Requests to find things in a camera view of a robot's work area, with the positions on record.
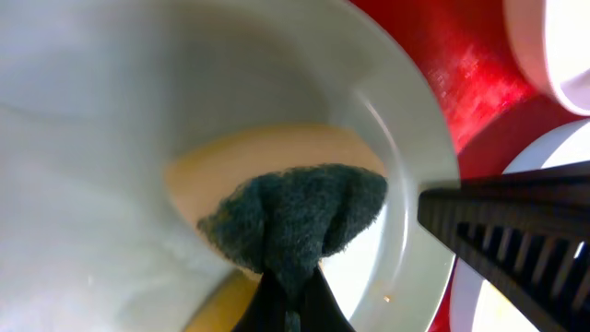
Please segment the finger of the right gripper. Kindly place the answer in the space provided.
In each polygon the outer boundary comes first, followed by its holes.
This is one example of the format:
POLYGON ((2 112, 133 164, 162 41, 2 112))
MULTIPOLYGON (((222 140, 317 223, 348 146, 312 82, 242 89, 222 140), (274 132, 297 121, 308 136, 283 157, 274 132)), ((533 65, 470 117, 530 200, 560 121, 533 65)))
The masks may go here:
POLYGON ((419 195, 419 223, 541 331, 589 331, 589 164, 419 195))

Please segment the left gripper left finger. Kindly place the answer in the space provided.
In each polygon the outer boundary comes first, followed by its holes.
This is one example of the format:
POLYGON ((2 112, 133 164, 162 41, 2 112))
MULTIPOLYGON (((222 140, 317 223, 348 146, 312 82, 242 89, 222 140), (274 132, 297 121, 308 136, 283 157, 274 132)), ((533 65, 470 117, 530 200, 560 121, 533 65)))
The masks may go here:
POLYGON ((287 295, 271 271, 266 271, 232 332, 284 332, 287 295))

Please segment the green and yellow sponge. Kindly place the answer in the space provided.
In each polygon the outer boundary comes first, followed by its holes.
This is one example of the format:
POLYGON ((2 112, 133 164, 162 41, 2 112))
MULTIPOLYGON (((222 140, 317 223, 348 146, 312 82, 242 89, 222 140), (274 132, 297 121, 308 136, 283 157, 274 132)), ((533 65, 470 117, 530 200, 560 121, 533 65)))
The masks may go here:
POLYGON ((369 145, 324 124, 223 137, 172 162, 164 179, 185 222, 235 267, 191 331, 231 331, 266 271, 287 295, 285 331, 301 331, 301 295, 314 269, 374 223, 387 194, 384 163, 369 145))

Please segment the light green plate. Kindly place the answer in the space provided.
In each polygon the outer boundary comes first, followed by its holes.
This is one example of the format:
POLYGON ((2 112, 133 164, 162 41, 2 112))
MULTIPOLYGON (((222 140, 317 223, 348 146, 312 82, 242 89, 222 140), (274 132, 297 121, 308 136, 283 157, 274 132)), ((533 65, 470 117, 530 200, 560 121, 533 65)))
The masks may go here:
POLYGON ((184 153, 261 125, 356 132, 390 192, 324 273, 359 331, 425 331, 454 256, 417 222, 455 184, 403 48, 345 1, 5 1, 1 327, 179 331, 229 275, 171 206, 184 153))

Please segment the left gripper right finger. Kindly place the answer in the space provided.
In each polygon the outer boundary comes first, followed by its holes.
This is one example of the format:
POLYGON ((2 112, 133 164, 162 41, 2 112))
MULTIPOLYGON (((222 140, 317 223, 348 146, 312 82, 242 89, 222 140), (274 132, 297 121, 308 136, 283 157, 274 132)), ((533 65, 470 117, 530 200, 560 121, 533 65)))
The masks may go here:
POLYGON ((301 332, 355 332, 319 267, 303 288, 299 316, 301 332))

